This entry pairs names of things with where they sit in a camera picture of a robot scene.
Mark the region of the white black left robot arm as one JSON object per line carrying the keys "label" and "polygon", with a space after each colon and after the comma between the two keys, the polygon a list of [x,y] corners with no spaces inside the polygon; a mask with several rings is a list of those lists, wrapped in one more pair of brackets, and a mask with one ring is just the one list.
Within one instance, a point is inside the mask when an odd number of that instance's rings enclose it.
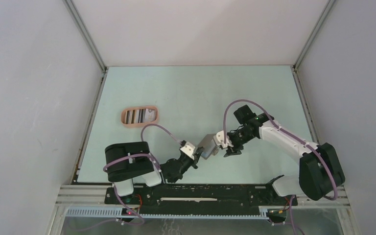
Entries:
{"label": "white black left robot arm", "polygon": [[190,142],[180,144],[180,157],[160,164],[151,154],[145,141],[111,144],[105,148],[108,181],[113,184],[116,197],[124,204],[133,202],[135,190],[133,179],[142,177],[148,187],[164,182],[175,183],[183,178],[183,174],[191,167],[197,169],[197,163],[204,152],[203,147],[196,147]]}

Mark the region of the taupe leather card holder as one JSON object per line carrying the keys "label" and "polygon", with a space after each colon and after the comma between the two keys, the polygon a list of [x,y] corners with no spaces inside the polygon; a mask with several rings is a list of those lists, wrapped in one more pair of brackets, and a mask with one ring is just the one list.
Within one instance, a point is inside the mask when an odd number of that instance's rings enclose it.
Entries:
{"label": "taupe leather card holder", "polygon": [[203,148],[201,157],[207,160],[210,156],[215,156],[218,154],[219,147],[214,141],[215,134],[207,134],[198,144],[199,148]]}

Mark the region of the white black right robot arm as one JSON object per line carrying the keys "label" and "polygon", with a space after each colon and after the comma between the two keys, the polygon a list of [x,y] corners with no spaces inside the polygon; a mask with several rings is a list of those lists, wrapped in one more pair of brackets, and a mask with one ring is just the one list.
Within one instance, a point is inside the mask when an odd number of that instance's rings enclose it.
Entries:
{"label": "white black right robot arm", "polygon": [[345,182],[345,175],[335,148],[304,140],[268,114],[266,110],[256,115],[248,105],[238,108],[234,116],[239,127],[227,131],[223,122],[215,144],[226,150],[225,156],[240,155],[244,145],[253,139],[269,142],[283,150],[299,167],[297,176],[279,176],[269,182],[265,198],[272,205],[279,204],[285,196],[305,195],[312,200],[337,200],[338,187]]}

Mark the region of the peach plastic card tray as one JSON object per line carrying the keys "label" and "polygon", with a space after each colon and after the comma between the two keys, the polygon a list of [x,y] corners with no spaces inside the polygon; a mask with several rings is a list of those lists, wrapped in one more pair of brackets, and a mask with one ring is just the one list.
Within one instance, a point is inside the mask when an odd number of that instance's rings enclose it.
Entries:
{"label": "peach plastic card tray", "polygon": [[[124,123],[125,114],[128,110],[145,109],[145,108],[154,109],[154,110],[157,111],[157,117],[153,122],[135,123],[135,124],[125,124]],[[149,106],[149,105],[148,106],[138,106],[138,107],[126,108],[126,109],[122,110],[122,112],[120,114],[120,121],[121,121],[122,125],[125,126],[126,128],[141,128],[141,127],[144,127],[148,124],[157,124],[159,122],[159,110],[156,106]]]}

